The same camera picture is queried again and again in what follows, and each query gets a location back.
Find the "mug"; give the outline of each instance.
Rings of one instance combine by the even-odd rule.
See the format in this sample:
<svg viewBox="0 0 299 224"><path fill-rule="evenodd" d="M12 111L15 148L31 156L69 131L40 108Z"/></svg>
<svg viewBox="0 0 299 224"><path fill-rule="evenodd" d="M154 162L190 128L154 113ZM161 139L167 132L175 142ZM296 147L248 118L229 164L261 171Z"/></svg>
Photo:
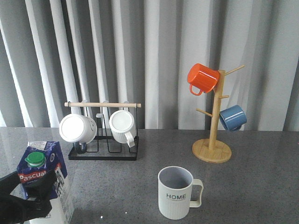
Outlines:
<svg viewBox="0 0 299 224"><path fill-rule="evenodd" d="M202 64L195 64L189 71L188 83L190 83L190 92L196 96L202 92L210 92L219 80L219 71L212 70ZM199 93L195 93L192 87L195 86L200 89Z"/></svg>
<svg viewBox="0 0 299 224"><path fill-rule="evenodd" d="M134 117L130 112L124 110L114 112L109 119L109 125L117 142L127 143L129 147L135 145L136 127Z"/></svg>
<svg viewBox="0 0 299 224"><path fill-rule="evenodd" d="M235 132L247 122L246 114L239 105L234 105L220 112L220 122L225 130Z"/></svg>
<svg viewBox="0 0 299 224"><path fill-rule="evenodd" d="M201 186L199 199L191 200L192 186ZM201 205L201 195L204 186L199 179L193 179L192 174L182 167L170 166L163 168L158 174L159 210L166 218L184 218L189 208Z"/></svg>
<svg viewBox="0 0 299 224"><path fill-rule="evenodd" d="M97 133L95 121L80 114L69 114L59 124L59 134L67 142L91 142Z"/></svg>

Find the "curtain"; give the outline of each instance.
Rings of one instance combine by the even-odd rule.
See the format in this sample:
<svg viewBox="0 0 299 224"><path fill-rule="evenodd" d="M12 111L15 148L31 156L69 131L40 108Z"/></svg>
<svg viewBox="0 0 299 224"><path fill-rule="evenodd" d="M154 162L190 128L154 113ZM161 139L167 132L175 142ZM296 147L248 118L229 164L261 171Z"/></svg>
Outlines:
<svg viewBox="0 0 299 224"><path fill-rule="evenodd" d="M141 103L139 128L209 129L196 108L211 113L213 93L187 82L200 63L245 65L221 104L242 107L242 130L299 131L298 11L297 0L1 0L0 126L59 127L84 112L64 103L84 100Z"/></svg>

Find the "milk carton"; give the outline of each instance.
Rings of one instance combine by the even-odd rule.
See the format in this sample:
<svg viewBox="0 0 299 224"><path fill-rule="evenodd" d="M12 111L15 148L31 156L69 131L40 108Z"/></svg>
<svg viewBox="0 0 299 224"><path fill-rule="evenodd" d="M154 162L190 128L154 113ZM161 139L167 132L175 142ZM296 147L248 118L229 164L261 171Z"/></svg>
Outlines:
<svg viewBox="0 0 299 224"><path fill-rule="evenodd" d="M69 224L71 221L74 206L59 142L29 142L17 167L25 199L30 200L24 187L35 182L50 170L55 170L57 177L50 195L52 210L47 217L30 220L30 224Z"/></svg>

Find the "granite surface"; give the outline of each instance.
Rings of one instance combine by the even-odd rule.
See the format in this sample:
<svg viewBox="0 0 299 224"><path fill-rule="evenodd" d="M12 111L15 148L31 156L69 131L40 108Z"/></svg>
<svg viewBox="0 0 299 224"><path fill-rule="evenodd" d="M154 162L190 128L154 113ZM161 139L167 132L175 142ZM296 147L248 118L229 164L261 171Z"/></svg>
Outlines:
<svg viewBox="0 0 299 224"><path fill-rule="evenodd" d="M219 131L232 150L223 164L192 154L209 131L139 130L136 161L71 161L57 128L0 128L0 177L15 171L28 141L60 141L75 206L71 224L295 224L299 220L299 133ZM179 220L158 208L159 170L182 166L204 184L202 206ZM193 195L199 191L193 188Z"/></svg>

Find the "mug rim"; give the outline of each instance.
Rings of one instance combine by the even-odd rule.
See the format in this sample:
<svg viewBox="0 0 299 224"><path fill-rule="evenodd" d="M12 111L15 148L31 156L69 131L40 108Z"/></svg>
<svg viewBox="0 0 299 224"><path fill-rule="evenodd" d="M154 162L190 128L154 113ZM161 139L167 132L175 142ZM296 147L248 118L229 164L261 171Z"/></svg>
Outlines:
<svg viewBox="0 0 299 224"><path fill-rule="evenodd" d="M170 187L166 186L166 185L163 184L162 181L160 180L160 174L161 174L164 170L166 170L166 169L168 169L168 168L179 168L179 169L182 169L182 170L186 171L186 172L191 176L191 178L192 178L191 183L190 183L188 186L186 186L186 187L184 187L184 188L179 188L179 189L176 189L176 188L170 188ZM185 189L189 188L190 186L192 186L193 180L194 180L194 178L193 178L192 173L191 173L189 170L187 170L187 169L185 169L185 168L183 168L183 167L179 167L179 166L168 166L168 167L164 167L164 168L161 169L160 172L158 173L158 181L159 181L165 188L167 188L167 189L169 189L169 190L174 190L174 191L185 190Z"/></svg>
<svg viewBox="0 0 299 224"><path fill-rule="evenodd" d="M127 128L127 129L125 129L125 130L123 130L123 131L120 131L119 129L116 129L114 126L113 126L113 124L112 124L112 120L113 120L113 117L116 115L116 114L118 114L118 113L126 113L126 114L128 114L130 117L131 117L131 124L130 124L130 126ZM125 111L125 110L118 110L118 111L115 111L112 115L111 115L111 117L110 117L110 119L109 119L109 126L110 126L110 128L111 128L111 130L113 130L114 132L116 132L116 133L127 133L127 132L129 132L131 129L132 129L132 127L134 126L134 123L135 123L135 121L134 121L134 117L133 117L133 115L129 112L129 111Z"/></svg>
<svg viewBox="0 0 299 224"><path fill-rule="evenodd" d="M188 73L188 76L187 76L187 82L188 83L192 83L194 81L194 79L196 78L196 75L193 75L193 73L191 73L191 71L193 71L193 69L199 69L200 67L200 64L199 63L196 63L195 65L192 66L192 68L189 70L189 73Z"/></svg>
<svg viewBox="0 0 299 224"><path fill-rule="evenodd" d="M62 127L64 125L64 122L68 119L68 118L71 118L71 117L78 117L81 119L81 121L83 122L83 126L84 126L84 121L82 120L82 118L79 116L80 114L75 114L75 113L70 113L68 115L66 115L64 118L62 118L60 124L59 124L59 133L60 133L60 136L67 142L72 142L72 141L77 141L78 139L81 138L81 136L83 135L83 132L84 132L84 128L82 130L82 132L80 133L80 135L76 138L73 138L73 139L70 139L68 138L67 136L65 136L65 134L63 133L62 131Z"/></svg>
<svg viewBox="0 0 299 224"><path fill-rule="evenodd" d="M219 119L220 119L220 122L222 123L222 126L224 127L225 130L228 130L228 126L226 125L225 120L224 120L221 112L219 114L220 114Z"/></svg>

